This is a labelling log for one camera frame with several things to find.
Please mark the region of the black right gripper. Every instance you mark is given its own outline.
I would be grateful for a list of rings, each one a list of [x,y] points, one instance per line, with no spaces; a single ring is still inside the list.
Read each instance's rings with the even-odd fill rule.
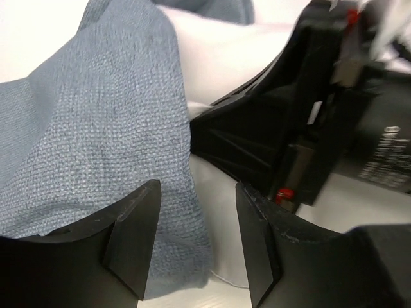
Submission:
[[[409,1],[344,1],[333,26],[300,18],[290,39],[312,43],[281,129],[283,156],[270,196],[290,210],[313,205],[331,173],[410,192],[410,75],[389,71],[387,46],[410,60],[401,36]]]

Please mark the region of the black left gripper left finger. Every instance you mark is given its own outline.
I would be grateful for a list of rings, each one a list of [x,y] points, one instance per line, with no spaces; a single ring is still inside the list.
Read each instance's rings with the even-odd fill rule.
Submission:
[[[144,298],[161,183],[45,236],[1,238],[2,307],[136,307]]]

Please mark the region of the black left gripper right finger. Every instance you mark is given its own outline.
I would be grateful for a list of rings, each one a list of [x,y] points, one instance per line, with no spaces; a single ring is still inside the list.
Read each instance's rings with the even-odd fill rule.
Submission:
[[[346,233],[310,223],[236,185],[253,307],[409,307],[410,226]]]

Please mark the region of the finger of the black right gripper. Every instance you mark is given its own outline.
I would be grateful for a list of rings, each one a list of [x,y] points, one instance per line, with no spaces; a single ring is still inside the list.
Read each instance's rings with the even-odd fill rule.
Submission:
[[[265,196],[295,191],[301,40],[191,121],[191,152]]]

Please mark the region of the white pillow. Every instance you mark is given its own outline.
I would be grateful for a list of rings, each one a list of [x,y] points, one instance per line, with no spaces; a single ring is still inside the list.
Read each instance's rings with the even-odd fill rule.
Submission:
[[[282,50],[297,13],[256,1],[256,19],[241,26],[160,6],[172,22],[179,44],[190,117],[263,70]],[[248,286],[235,206],[236,182],[205,160],[189,166],[205,214],[214,255],[212,274],[235,287]]]

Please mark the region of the blue-grey fabric pillowcase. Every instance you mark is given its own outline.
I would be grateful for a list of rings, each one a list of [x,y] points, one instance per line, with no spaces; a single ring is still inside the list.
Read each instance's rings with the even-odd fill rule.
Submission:
[[[48,234],[159,179],[148,298],[204,287],[213,259],[177,36],[159,5],[89,1],[71,40],[1,84],[1,234]]]

